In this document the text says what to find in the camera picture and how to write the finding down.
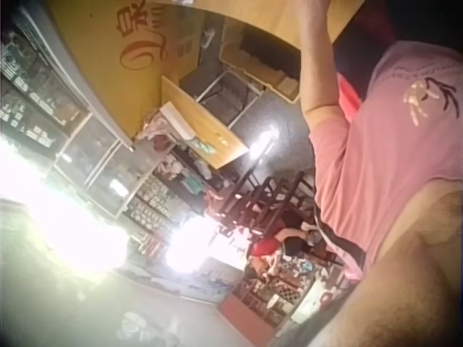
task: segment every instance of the pink t-shirt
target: pink t-shirt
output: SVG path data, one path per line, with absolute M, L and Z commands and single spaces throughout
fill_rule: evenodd
M 432 179 L 463 179 L 463 60 L 447 48 L 398 42 L 373 72 L 350 124 L 327 119 L 310 134 L 321 219 L 365 252 L 361 278 L 408 201 Z

